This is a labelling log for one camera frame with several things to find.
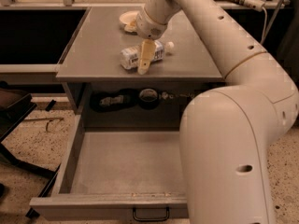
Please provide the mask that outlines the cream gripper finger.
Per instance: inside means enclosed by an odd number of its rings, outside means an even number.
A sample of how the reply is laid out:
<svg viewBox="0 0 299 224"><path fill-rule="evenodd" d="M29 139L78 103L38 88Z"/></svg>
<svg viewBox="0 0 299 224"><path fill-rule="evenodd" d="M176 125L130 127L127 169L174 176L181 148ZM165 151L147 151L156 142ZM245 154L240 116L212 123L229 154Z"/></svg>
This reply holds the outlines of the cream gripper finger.
<svg viewBox="0 0 299 224"><path fill-rule="evenodd" d="M128 33L136 32L136 20L130 21L128 24L124 26L124 31Z"/></svg>
<svg viewBox="0 0 299 224"><path fill-rule="evenodd" d="M151 39L144 39L141 43L141 50L139 55L139 63L137 67L137 73L139 75L145 75L149 68L150 63L155 54L155 42Z"/></svg>

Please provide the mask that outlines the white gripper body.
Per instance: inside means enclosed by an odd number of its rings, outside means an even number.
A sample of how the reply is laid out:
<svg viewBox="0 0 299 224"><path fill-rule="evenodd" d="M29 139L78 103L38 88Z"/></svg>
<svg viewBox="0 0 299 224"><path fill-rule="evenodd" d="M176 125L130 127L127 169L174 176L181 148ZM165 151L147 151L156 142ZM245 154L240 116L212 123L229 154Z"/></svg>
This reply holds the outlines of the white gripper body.
<svg viewBox="0 0 299 224"><path fill-rule="evenodd" d="M135 17L135 25L137 34L144 39L159 39L165 32L167 25L160 24L154 21L146 12L142 9Z"/></svg>

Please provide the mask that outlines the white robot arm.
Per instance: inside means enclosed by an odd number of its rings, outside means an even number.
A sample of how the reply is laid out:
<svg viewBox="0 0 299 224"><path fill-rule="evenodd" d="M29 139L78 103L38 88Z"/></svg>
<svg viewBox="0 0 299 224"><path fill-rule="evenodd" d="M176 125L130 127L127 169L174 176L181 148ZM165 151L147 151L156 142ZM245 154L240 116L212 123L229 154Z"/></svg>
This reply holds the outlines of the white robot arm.
<svg viewBox="0 0 299 224"><path fill-rule="evenodd" d="M136 17L147 69L183 11L226 84L193 98L181 118L180 159L191 224L276 224L268 146L295 123L298 90L267 50L213 0L148 0Z"/></svg>

